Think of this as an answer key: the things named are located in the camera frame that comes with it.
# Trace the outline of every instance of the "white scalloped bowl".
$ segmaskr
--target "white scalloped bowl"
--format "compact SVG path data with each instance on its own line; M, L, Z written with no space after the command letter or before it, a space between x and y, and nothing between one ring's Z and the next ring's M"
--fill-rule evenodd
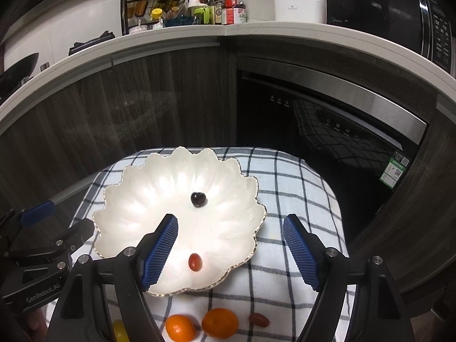
M193 206L193 192L206 194L205 206ZM152 153L142 167L126 167L118 185L106 187L105 207L93 215L100 231L95 251L114 257L136 246L171 213L179 234L149 293L210 289L255 253L256 233L266 216L257 194L257 179L244 177L235 158L220 161L211 149L192 154L183 147L168 157ZM192 253L201 256L200 271L188 266Z

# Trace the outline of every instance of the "yellow bottle cap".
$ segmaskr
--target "yellow bottle cap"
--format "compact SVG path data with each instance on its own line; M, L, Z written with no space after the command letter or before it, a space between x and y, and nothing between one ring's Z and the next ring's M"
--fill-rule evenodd
M163 14L163 10L162 9L153 9L152 10L152 19L158 19L159 17L161 17Z

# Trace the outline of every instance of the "silver bolt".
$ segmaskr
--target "silver bolt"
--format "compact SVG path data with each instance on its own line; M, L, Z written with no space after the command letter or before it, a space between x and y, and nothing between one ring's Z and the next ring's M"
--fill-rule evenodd
M124 249L124 255L127 257L133 256L136 253L135 247L127 247Z
M381 265L383 263L383 258L380 256L372 256L372 262L377 265Z
M336 257L337 254L338 254L338 251L337 251L337 249L335 249L335 248L328 247L328 248L326 248L326 254L327 254L329 257Z
M78 262L80 264L85 264L88 261L89 258L90 258L89 255L81 255L78 258Z

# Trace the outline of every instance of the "microwave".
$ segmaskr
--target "microwave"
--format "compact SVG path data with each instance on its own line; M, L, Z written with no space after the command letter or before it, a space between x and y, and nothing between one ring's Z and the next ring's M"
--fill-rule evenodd
M451 74L451 26L433 0L327 0L327 24L393 41Z

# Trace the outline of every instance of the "person's hand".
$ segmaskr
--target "person's hand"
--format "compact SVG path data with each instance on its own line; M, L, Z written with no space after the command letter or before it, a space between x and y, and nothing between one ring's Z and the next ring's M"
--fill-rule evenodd
M32 342L45 342L47 325L41 309L32 311L27 315L27 324L32 330L31 335L29 335L30 340Z

